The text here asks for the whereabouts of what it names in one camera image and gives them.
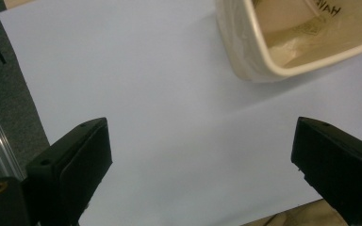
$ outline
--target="white sheet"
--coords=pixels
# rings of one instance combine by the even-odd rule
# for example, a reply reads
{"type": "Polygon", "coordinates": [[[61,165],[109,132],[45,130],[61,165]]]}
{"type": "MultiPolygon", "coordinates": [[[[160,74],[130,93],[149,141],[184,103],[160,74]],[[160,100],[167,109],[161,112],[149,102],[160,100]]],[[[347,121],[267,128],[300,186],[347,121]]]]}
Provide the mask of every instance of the white sheet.
{"type": "Polygon", "coordinates": [[[299,116],[362,138],[362,56],[236,78],[212,0],[49,0],[0,14],[51,143],[106,116],[114,163],[81,225],[241,225],[319,198],[299,116]]]}

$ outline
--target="gray carpet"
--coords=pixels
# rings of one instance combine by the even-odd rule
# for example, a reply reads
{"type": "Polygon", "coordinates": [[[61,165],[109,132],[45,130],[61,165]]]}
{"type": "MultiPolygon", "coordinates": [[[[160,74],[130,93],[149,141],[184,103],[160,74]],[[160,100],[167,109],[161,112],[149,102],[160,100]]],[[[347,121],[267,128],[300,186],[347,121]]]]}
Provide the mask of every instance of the gray carpet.
{"type": "MultiPolygon", "coordinates": [[[[0,11],[5,9],[3,0],[0,0],[0,11]]],[[[0,123],[22,169],[49,147],[17,58],[1,23],[0,123]]]]}

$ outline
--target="white paper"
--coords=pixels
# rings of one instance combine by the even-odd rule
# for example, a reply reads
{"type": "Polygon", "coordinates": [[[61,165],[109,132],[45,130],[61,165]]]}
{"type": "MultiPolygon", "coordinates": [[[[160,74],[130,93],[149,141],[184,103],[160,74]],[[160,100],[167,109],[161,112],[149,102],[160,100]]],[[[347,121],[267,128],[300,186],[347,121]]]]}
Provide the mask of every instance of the white paper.
{"type": "Polygon", "coordinates": [[[362,56],[239,80],[212,0],[50,0],[0,14],[51,143],[107,117],[114,163],[81,225],[241,225],[319,199],[299,116],[362,138],[362,56]]]}

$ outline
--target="cream-colored bin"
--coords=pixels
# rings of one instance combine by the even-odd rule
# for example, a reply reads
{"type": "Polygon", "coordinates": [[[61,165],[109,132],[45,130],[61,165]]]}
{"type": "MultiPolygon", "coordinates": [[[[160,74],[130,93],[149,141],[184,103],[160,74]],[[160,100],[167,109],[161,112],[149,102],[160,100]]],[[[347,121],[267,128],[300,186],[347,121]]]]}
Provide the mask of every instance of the cream-colored bin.
{"type": "Polygon", "coordinates": [[[217,20],[235,74],[254,82],[274,82],[307,73],[362,53],[362,44],[335,55],[285,68],[274,63],[252,0],[216,0],[217,20]]]}

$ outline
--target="beige plastic container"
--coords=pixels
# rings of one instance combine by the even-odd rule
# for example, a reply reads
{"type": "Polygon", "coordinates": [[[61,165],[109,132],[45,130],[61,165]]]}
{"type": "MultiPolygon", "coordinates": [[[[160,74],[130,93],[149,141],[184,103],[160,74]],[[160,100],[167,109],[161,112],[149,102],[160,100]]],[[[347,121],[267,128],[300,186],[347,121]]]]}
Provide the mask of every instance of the beige plastic container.
{"type": "Polygon", "coordinates": [[[256,9],[263,1],[216,0],[223,43],[238,77],[274,82],[362,53],[361,1],[335,0],[331,6],[325,4],[332,0],[312,0],[320,16],[312,10],[311,15],[298,16],[298,24],[262,28],[256,9]],[[283,43],[280,40],[284,37],[293,38],[283,43]]]}

